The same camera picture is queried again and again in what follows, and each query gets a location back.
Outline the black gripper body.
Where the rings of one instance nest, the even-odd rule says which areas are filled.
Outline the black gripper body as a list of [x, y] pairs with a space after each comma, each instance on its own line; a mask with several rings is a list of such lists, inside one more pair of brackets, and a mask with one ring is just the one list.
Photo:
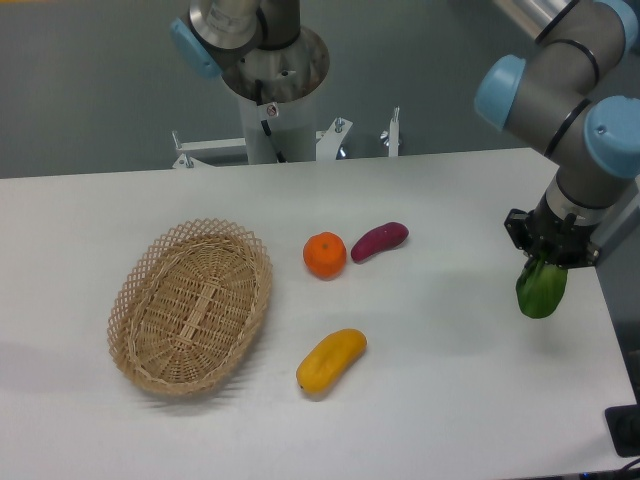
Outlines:
[[594, 266], [600, 254], [591, 241], [594, 226], [579, 225], [574, 213], [557, 216], [547, 202], [529, 212], [512, 209], [504, 226], [515, 248], [531, 260], [575, 269]]

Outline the robot base column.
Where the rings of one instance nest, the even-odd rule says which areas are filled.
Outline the robot base column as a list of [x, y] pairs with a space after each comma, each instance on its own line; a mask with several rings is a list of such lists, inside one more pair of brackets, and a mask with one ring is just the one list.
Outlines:
[[328, 48], [301, 23], [297, 1], [192, 1], [171, 39], [201, 77], [235, 96], [243, 136], [263, 121], [276, 131], [316, 131], [315, 100], [329, 72]]

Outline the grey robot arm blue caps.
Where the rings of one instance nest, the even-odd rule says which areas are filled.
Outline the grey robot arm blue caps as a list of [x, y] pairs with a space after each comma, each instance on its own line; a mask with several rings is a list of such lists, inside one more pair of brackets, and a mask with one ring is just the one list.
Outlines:
[[534, 210], [512, 210], [505, 228], [531, 259], [564, 269], [594, 265], [592, 236], [639, 175], [639, 102], [589, 93], [624, 59], [639, 20], [624, 1], [500, 1], [538, 45], [507, 55], [482, 80], [476, 112], [557, 165]]

